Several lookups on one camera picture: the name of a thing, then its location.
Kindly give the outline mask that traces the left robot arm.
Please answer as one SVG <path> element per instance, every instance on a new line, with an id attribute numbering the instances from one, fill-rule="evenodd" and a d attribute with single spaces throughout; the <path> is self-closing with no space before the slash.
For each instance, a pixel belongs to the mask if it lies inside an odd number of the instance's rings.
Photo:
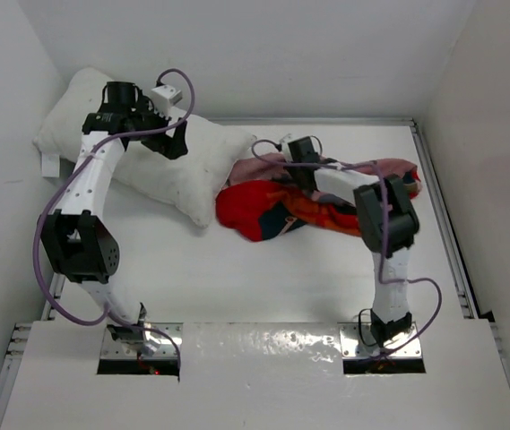
<path id="1" fill-rule="evenodd" d="M 152 357 L 169 336 L 146 319 L 146 309 L 127 289 L 114 284 L 120 249 L 103 222 L 113 173 L 130 142 L 178 159 L 187 154 L 187 121 L 170 121 L 169 111 L 182 92 L 158 82 L 150 96 L 131 82 L 107 82 L 99 109 L 82 124 L 81 147 L 72 179 L 49 204 L 40 241 L 55 273 L 79 285 L 110 319 L 115 341 L 138 357 Z"/>

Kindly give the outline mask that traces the red patterned pillowcase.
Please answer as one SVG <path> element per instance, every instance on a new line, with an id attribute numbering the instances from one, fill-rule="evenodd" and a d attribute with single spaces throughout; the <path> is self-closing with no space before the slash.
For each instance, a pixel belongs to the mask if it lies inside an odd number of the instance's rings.
<path id="1" fill-rule="evenodd" d="M 280 153 L 237 161 L 215 199 L 219 223 L 252 242 L 282 236 L 305 225 L 360 235 L 353 205 L 327 193 L 300 189 L 275 162 Z"/>

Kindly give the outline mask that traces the white pillow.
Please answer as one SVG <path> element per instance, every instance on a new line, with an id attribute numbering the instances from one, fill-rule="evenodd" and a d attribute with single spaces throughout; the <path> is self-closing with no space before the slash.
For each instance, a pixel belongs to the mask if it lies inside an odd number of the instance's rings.
<path id="1" fill-rule="evenodd" d="M 99 108 L 104 85 L 111 80 L 92 67 L 77 72 L 33 140 L 39 151 L 76 161 L 82 125 Z M 130 143 L 113 178 L 148 198 L 175 206 L 197 227 L 206 228 L 214 217 L 216 196 L 256 137 L 236 126 L 217 125 L 192 115 L 185 139 L 188 153 L 175 160 L 139 142 Z"/>

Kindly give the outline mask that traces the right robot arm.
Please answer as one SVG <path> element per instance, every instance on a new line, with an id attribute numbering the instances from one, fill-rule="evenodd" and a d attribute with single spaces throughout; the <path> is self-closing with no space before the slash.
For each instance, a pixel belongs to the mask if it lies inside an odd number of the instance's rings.
<path id="1" fill-rule="evenodd" d="M 296 184 L 354 206 L 363 243 L 372 253 L 375 294 L 370 308 L 374 346 L 384 349 L 412 323 L 407 298 L 408 263 L 419 218 L 404 182 L 374 161 L 351 165 L 321 158 L 313 138 L 283 142 L 281 152 Z"/>

